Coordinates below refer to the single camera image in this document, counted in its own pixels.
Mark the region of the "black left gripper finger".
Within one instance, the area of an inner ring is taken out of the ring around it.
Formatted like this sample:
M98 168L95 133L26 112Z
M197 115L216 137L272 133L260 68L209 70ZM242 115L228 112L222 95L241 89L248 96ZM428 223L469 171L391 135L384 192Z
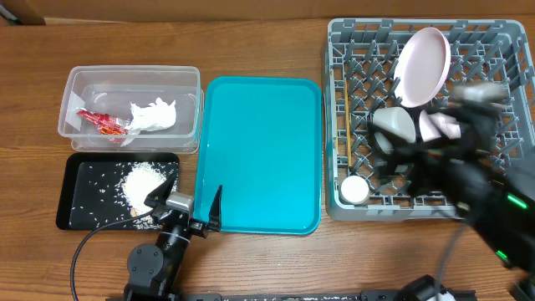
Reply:
M170 174L163 183L146 196L144 204L148 207L165 205L167 198L176 186L177 179L177 172Z
M222 228L222 185L217 188L216 195L214 196L209 211L208 229L213 232L220 232Z

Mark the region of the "pile of rice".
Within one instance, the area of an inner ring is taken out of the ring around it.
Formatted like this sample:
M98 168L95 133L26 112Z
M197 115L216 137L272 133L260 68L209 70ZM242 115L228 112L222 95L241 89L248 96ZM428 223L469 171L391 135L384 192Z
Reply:
M114 229L158 228L150 217L146 196L179 171L179 163L154 161L84 162L77 174L69 227L92 230L115 222Z

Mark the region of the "white paper cup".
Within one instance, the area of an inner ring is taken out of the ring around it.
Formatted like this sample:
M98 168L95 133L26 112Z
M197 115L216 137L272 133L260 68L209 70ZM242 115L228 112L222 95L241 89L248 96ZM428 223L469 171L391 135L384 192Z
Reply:
M339 196L343 202L355 206L364 205L369 200L368 182L361 176L348 176L339 188Z

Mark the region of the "pink bowl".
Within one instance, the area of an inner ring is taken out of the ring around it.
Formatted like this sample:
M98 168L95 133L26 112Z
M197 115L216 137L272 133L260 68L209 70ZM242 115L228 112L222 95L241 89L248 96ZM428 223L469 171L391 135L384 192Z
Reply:
M461 127L456 119L442 113L429 115L422 111L419 117L419 128L424 142L436 140L442 136L451 140L461 137Z

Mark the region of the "red snack wrapper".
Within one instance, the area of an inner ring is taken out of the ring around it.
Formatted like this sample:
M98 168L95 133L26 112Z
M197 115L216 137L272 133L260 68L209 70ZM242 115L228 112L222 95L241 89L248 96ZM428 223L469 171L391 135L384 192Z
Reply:
M109 114L101 114L87 110L79 110L78 116L83 117L91 122L98 132L103 135L127 135L128 130L126 126L129 124L126 120L122 120L116 116Z

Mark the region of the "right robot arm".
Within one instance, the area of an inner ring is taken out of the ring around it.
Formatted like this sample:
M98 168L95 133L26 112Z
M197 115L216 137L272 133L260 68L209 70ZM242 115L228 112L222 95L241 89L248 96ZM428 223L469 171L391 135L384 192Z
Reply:
M524 157L505 174L483 162L497 129L492 107L464 105L443 109L461 127L458 138L444 131L438 138L410 143L394 128L371 120L370 135L382 135L392 146L383 156L381 180L398 166L412 167L407 192L420 196L443 194L467 226L472 227L506 268L520 268L527 276L515 283L516 300L534 298L534 158Z

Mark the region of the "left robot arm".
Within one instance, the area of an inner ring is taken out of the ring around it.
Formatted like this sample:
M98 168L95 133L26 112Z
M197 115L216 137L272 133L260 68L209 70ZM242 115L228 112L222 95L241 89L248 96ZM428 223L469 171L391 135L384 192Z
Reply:
M193 197L173 190L177 178L169 176L145 198L144 204L152 209L150 217L161 230L155 243L141 244L130 252L124 300L182 300L173 285L191 238L205 238L209 231L222 228L222 187L217 188L209 220L204 222L193 217Z

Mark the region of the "white tissue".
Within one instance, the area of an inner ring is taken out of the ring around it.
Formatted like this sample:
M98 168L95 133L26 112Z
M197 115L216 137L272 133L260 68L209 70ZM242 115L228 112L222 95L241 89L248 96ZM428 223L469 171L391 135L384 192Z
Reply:
M131 117L125 122L127 135L138 135L141 131L157 131L171 128L176 123L176 102L170 104L157 98L146 107L130 104Z

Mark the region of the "white round plate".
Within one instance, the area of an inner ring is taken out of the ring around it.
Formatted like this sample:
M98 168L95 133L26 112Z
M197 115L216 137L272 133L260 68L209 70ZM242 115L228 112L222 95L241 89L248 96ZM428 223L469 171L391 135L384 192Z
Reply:
M423 28L405 44L395 67L400 82L395 96L400 104L415 108L430 102L445 83L451 64L451 47L436 28Z

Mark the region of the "grey bowl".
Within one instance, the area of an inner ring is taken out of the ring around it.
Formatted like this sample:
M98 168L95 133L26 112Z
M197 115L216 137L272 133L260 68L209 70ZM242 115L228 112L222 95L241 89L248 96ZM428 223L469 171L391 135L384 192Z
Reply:
M409 143L416 140L416 131L410 114L401 107L377 109L372 119L374 125L398 135Z

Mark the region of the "wooden chopstick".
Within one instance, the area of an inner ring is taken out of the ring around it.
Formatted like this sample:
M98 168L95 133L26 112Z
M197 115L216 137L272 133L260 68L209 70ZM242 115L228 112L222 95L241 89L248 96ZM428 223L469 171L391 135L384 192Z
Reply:
M348 157L348 169L352 166L351 130L350 130L350 110L349 110L348 80L344 80L344 122L346 130L346 155Z

